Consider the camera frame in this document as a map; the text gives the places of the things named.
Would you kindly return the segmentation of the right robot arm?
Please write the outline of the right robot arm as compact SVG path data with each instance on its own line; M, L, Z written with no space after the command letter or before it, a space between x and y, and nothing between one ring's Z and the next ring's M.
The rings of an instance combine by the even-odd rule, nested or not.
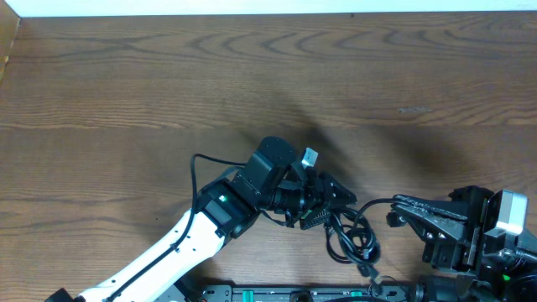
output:
M529 200L509 190L453 190L448 201L395 195L387 222L409 225L422 260L438 276L410 286L410 301L534 301L536 237L525 226Z

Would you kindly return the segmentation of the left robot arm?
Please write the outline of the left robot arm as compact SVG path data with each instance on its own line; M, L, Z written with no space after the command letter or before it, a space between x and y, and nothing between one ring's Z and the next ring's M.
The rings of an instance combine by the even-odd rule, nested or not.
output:
M285 227L306 230L357 197L334 177L317 173L316 151L297 156L282 138L264 138L247 163L228 163L224 174L195 189L192 207L174 227L127 267L71 296L59 289L46 302L155 301L199 263L239 238L267 211Z

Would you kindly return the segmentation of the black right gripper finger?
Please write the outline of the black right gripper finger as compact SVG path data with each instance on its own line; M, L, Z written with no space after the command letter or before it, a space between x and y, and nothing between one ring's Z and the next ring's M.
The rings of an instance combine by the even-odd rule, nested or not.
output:
M390 227L409 225L424 242L447 242L448 245L460 245L468 252L475 252L477 249L477 237L474 234L475 216L470 206L465 221L453 220L406 205L392 205L386 220Z
M393 198L398 204L424 209L453 220L467 219L468 204L464 201L426 200L410 195L394 195Z

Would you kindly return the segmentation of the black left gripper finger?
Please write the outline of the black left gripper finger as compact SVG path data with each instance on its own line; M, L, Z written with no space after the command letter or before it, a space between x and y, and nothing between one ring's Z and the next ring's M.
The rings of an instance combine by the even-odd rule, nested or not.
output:
M307 230L330 220L331 212L327 209L309 209L300 218L300 229Z
M356 195L332 175L329 177L331 208L342 208L357 203Z

